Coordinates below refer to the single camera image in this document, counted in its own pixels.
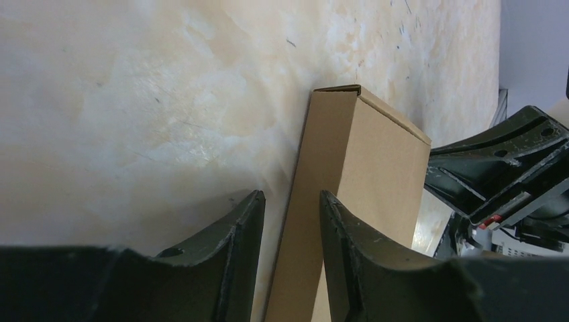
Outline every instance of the screw hole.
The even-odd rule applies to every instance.
[[[494,152],[494,155],[497,156],[498,158],[503,158],[506,156],[506,154],[508,154],[508,151],[506,150],[499,150]]]
[[[174,257],[178,255],[182,255],[184,250],[181,248],[168,248],[167,250],[162,250],[160,254],[157,255],[159,258],[166,258],[166,257]]]
[[[550,136],[553,134],[553,129],[548,127],[547,129],[541,131],[541,136]]]

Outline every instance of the floor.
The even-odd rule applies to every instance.
[[[494,0],[3,0],[0,243],[154,255],[262,189],[259,321],[311,89],[360,83],[448,144],[492,119],[499,30]],[[449,214],[425,193],[413,247]]]

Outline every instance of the black plastic bracket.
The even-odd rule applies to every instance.
[[[323,191],[321,238],[333,322],[554,321],[569,315],[567,259],[455,258],[410,250]]]
[[[565,203],[558,199],[569,189],[568,152],[569,129],[526,106],[476,136],[433,149],[425,188],[475,226],[511,227],[545,204]]]
[[[117,247],[1,247],[0,321],[249,321],[264,206],[254,191],[155,258]]]

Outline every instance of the marble-patterned wall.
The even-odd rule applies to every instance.
[[[470,136],[497,103],[499,11],[495,0],[1,0],[0,243],[156,254],[262,189],[259,321],[310,90],[361,83],[436,146]],[[428,252],[447,212],[423,198],[416,249]]]

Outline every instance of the scratch mark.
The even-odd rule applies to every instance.
[[[162,93],[168,95],[168,97],[170,97],[172,99],[172,103],[176,103],[178,101],[178,99],[176,97],[174,97],[170,91],[165,90],[164,88],[162,88],[158,84],[154,84],[154,86],[158,87],[158,89],[160,89],[160,91],[162,91]]]
[[[158,64],[152,64],[146,68],[141,68],[135,72],[120,75],[120,77],[149,77],[153,75],[156,69],[162,68],[166,64],[166,60],[161,60]]]
[[[179,146],[178,144],[176,144],[176,143],[174,143],[174,142],[168,141],[168,142],[166,142],[166,143],[167,143],[167,144],[170,144],[171,146],[173,146],[174,148],[176,148],[176,149],[178,149],[178,150],[180,150],[180,151],[184,151],[184,152],[186,152],[186,153],[188,153],[188,154],[191,154],[193,157],[199,156],[198,153],[196,153],[196,151],[184,149],[182,146]],[[206,164],[206,166],[207,166],[208,164],[212,163],[212,161],[214,161],[214,160],[217,159],[218,157],[219,157],[219,155],[216,156],[216,157],[214,157],[212,160],[210,160],[210,161]]]
[[[158,161],[156,161],[156,159],[153,159],[153,158],[151,158],[151,157],[149,157],[149,156],[147,156],[147,155],[145,155],[145,154],[136,152],[136,151],[134,151],[134,150],[130,150],[130,152],[136,154],[137,156],[139,156],[139,157],[141,157],[141,158],[145,158],[145,159],[148,159],[148,160],[150,160],[150,161],[158,162]]]
[[[205,166],[210,165],[213,161],[216,161],[218,158],[219,158],[219,154],[214,156],[210,161],[208,161]]]
[[[413,13],[411,12],[411,8],[409,8],[409,4],[407,3],[407,0],[405,0],[405,4],[407,5],[407,10],[409,10],[409,15],[413,14]]]
[[[186,124],[186,125],[189,125],[189,126],[194,126],[194,127],[199,128],[199,129],[205,129],[205,130],[207,130],[207,131],[210,131],[210,129],[208,129],[208,128],[206,128],[206,127],[203,127],[203,126],[200,126],[200,125],[197,125],[197,124],[188,122],[188,121],[180,121],[180,123],[183,123],[183,124]]]

